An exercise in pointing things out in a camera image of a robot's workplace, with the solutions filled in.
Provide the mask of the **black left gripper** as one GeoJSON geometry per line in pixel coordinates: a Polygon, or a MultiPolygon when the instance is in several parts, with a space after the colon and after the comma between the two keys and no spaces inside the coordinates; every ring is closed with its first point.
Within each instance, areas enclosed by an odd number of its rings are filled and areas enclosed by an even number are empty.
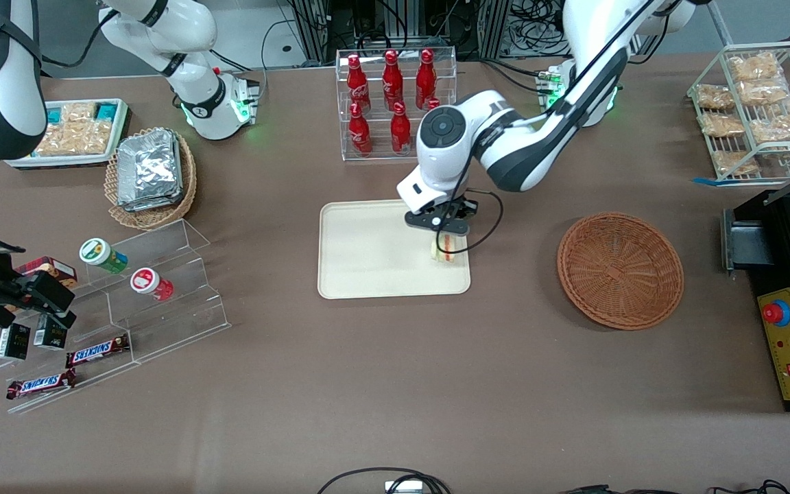
{"type": "Polygon", "coordinates": [[[427,205],[419,213],[407,211],[405,224],[408,227],[435,231],[433,256],[448,256],[448,234],[467,237],[471,230],[471,219],[476,215],[479,203],[458,197],[445,200],[439,205],[427,205]]]}

